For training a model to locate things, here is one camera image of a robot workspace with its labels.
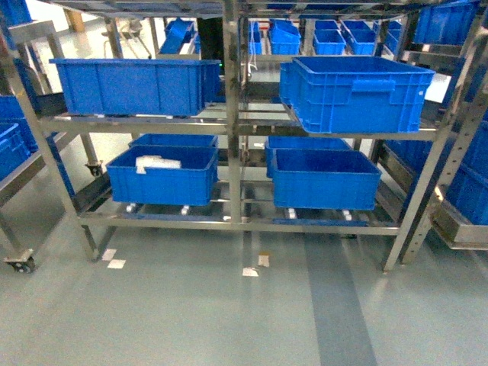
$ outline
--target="crate rim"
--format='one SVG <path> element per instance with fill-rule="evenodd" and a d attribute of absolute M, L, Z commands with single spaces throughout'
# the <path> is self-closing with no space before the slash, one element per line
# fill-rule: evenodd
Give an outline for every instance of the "crate rim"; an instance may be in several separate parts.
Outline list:
<path fill-rule="evenodd" d="M 49 63 L 56 65 L 103 65 L 103 64 L 120 64 L 126 66 L 129 64 L 137 64 L 142 66 L 147 65 L 162 65 L 162 66 L 172 66 L 172 65 L 184 65 L 184 66 L 204 66 L 204 65 L 214 65 L 220 64 L 219 59 L 50 59 Z"/>
<path fill-rule="evenodd" d="M 289 150 L 289 149 L 287 149 L 287 148 L 272 149 L 272 152 L 273 152 L 272 165 L 273 165 L 274 172 L 280 172 L 281 174 L 283 174 L 283 173 L 291 173 L 291 174 L 307 173 L 307 174 L 314 174 L 314 175 L 323 175 L 323 174 L 331 174 L 331 175 L 337 175 L 337 174 L 340 174 L 340 175 L 344 175 L 344 174 L 377 175 L 377 174 L 379 174 L 379 175 L 382 175 L 383 174 L 382 171 L 375 164 L 373 164 L 373 162 L 363 152 L 356 151 L 356 150 L 339 150 L 339 149 L 324 149 L 323 151 L 327 151 L 328 153 L 330 153 L 330 152 L 331 153 L 346 153 L 346 154 L 350 154 L 350 155 L 355 154 L 358 156 L 362 156 L 364 159 L 367 160 L 367 162 L 369 163 L 369 166 L 371 167 L 372 170 L 374 170 L 374 172 L 311 172 L 311 171 L 304 171 L 304 170 L 281 170 L 278 168 L 278 162 L 277 162 L 277 156 L 276 156 L 277 150 Z M 306 150 L 306 151 L 313 151 L 313 152 L 321 151 L 321 149 L 299 149 L 299 150 L 300 151 Z"/>
<path fill-rule="evenodd" d="M 141 149 L 144 147 L 163 147 L 167 149 L 174 149 L 174 150 L 183 150 L 183 149 L 207 149 L 207 150 L 213 150 L 214 154 L 212 155 L 211 159 L 205 166 L 205 168 L 202 169 L 187 169 L 187 168 L 180 168 L 180 169 L 172 169 L 172 168 L 144 168 L 144 169 L 150 169 L 150 171 L 174 171 L 174 170 L 184 170 L 186 172 L 203 172 L 207 171 L 214 163 L 215 159 L 218 158 L 218 148 L 212 147 L 212 146 L 165 146 L 165 145 L 134 145 L 131 146 L 129 149 L 125 150 L 122 152 L 120 155 L 112 159 L 110 162 L 107 163 L 107 169 L 110 168 L 117 168 L 117 169 L 130 169 L 130 170 L 137 170 L 136 166 L 124 166 L 124 165 L 114 165 L 114 162 L 116 162 L 118 159 L 122 158 L 125 154 L 130 152 L 131 150 L 136 150 L 136 149 Z"/>
<path fill-rule="evenodd" d="M 369 58 L 369 59 L 376 59 L 376 60 L 381 60 L 380 62 L 381 63 L 389 63 L 391 65 L 397 65 L 397 64 L 400 64 L 402 67 L 406 66 L 408 69 L 411 69 L 412 71 L 395 71 L 395 70 L 391 70 L 391 71 L 373 71 L 373 72 L 366 72 L 366 71 L 341 71 L 341 72 L 327 72 L 327 71 L 322 71 L 322 72 L 315 72 L 313 71 L 312 69 L 310 69 L 307 65 L 305 65 L 304 63 L 302 63 L 300 61 L 300 59 L 302 58 L 309 58 L 309 56 L 299 56 L 299 57 L 294 57 L 293 58 L 293 61 L 298 63 L 298 65 L 300 67 L 302 67 L 303 69 L 305 69 L 307 71 L 307 73 L 311 73 L 311 74 L 315 74 L 315 75 L 329 75 L 329 74 L 341 74 L 341 75 L 344 75 L 344 74 L 347 74 L 347 75 L 358 75 L 358 74 L 361 74 L 361 75 L 391 75 L 391 74 L 396 74 L 396 75 L 402 75 L 402 74 L 420 74 L 420 73 L 425 73 L 425 74 L 435 74 L 435 71 L 432 71 L 430 69 L 425 69 L 423 67 L 419 67 L 419 66 L 412 66 L 412 65 L 407 65 L 407 64 L 403 64 L 403 63 L 397 63 L 395 61 L 391 61 L 391 60 L 388 60 L 388 59 L 384 59 L 383 57 L 379 57 L 379 56 L 369 56 L 369 55 L 354 55 L 354 56 L 347 56 L 348 59 L 353 59 L 355 57 L 366 57 L 366 58 Z M 336 58 L 336 59 L 344 59 L 344 56 L 336 56 L 336 55 L 331 55 L 331 56 L 327 56 L 327 59 L 331 59 L 331 58 Z"/>

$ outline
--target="white paper scrap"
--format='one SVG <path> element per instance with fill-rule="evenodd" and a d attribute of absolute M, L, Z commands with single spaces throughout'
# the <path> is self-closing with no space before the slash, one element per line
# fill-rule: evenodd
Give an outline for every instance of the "white paper scrap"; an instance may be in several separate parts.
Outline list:
<path fill-rule="evenodd" d="M 242 269 L 242 276 L 243 277 L 259 277 L 256 268 L 253 267 L 245 267 Z"/>
<path fill-rule="evenodd" d="M 258 256 L 258 266 L 269 267 L 269 253 L 260 252 Z"/>
<path fill-rule="evenodd" d="M 125 259 L 112 259 L 107 268 L 122 269 L 125 265 Z"/>
<path fill-rule="evenodd" d="M 111 261 L 113 258 L 114 258 L 114 255 L 115 255 L 115 252 L 117 250 L 116 249 L 107 249 L 105 250 L 105 253 L 103 254 L 103 256 L 101 257 L 101 260 L 102 261 Z"/>

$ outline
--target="shelf bar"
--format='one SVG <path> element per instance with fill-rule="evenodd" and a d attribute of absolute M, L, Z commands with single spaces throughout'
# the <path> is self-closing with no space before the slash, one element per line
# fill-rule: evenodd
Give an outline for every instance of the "shelf bar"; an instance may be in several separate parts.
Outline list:
<path fill-rule="evenodd" d="M 193 217 L 147 213 L 83 213 L 79 216 L 82 225 L 130 226 L 197 230 L 268 231 L 282 233 L 330 233 L 356 235 L 395 236 L 399 228 L 389 223 L 370 223 L 369 226 L 343 225 L 332 220 L 286 220 L 257 219 L 247 223 L 226 222 L 217 217 Z"/>

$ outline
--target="plastic crate handle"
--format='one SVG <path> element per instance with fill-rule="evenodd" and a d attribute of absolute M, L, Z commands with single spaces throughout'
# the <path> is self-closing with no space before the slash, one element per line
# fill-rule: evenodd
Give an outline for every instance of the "plastic crate handle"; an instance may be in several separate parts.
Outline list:
<path fill-rule="evenodd" d="M 353 92 L 391 92 L 395 90 L 394 80 L 354 80 Z"/>

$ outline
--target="small white object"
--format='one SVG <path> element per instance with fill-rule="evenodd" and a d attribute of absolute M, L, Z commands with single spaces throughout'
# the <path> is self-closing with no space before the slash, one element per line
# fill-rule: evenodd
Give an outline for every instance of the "small white object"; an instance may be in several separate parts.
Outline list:
<path fill-rule="evenodd" d="M 245 267 L 242 269 L 242 276 L 243 277 L 259 277 L 256 268 L 254 267 Z"/>
<path fill-rule="evenodd" d="M 136 208 L 136 204 L 128 204 L 125 211 L 130 214 L 132 211 L 134 211 L 134 208 Z"/>
<path fill-rule="evenodd" d="M 115 255 L 115 252 L 116 251 L 117 251 L 116 249 L 107 249 L 107 250 L 105 250 L 105 253 L 101 257 L 101 260 L 102 261 L 106 261 L 106 262 L 111 261 L 114 258 L 114 255 Z"/>
<path fill-rule="evenodd" d="M 297 212 L 294 208 L 288 209 L 288 217 L 290 217 L 292 220 L 295 220 L 297 218 Z"/>
<path fill-rule="evenodd" d="M 352 215 L 348 210 L 343 210 L 342 214 L 344 215 L 346 221 L 352 221 Z"/>
<path fill-rule="evenodd" d="M 136 158 L 137 174 L 146 174 L 146 168 L 180 169 L 179 160 L 164 159 L 157 155 L 144 155 Z"/>
<path fill-rule="evenodd" d="M 125 265 L 125 259 L 112 259 L 110 263 L 108 263 L 107 268 L 122 269 L 124 265 Z"/>
<path fill-rule="evenodd" d="M 188 211 L 190 210 L 190 206 L 188 206 L 187 204 L 185 206 L 183 206 L 183 208 L 181 209 L 181 215 L 183 216 L 186 216 L 188 215 Z"/>
<path fill-rule="evenodd" d="M 269 253 L 267 253 L 267 252 L 259 253 L 258 266 L 269 268 Z"/>

